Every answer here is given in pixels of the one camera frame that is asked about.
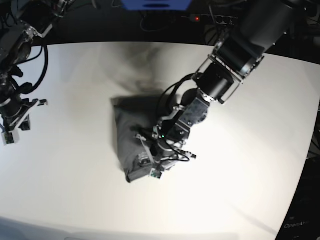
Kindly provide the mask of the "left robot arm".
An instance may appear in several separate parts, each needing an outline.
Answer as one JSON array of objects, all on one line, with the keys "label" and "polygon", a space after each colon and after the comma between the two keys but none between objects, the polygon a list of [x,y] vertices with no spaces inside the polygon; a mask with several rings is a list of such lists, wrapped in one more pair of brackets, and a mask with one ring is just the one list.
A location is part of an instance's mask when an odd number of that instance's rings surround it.
[{"label": "left robot arm", "polygon": [[117,154],[139,164],[188,162],[183,149],[194,125],[212,102],[224,104],[286,32],[302,10],[302,0],[257,0],[240,22],[215,43],[196,72],[161,95],[121,98],[114,107]]}]

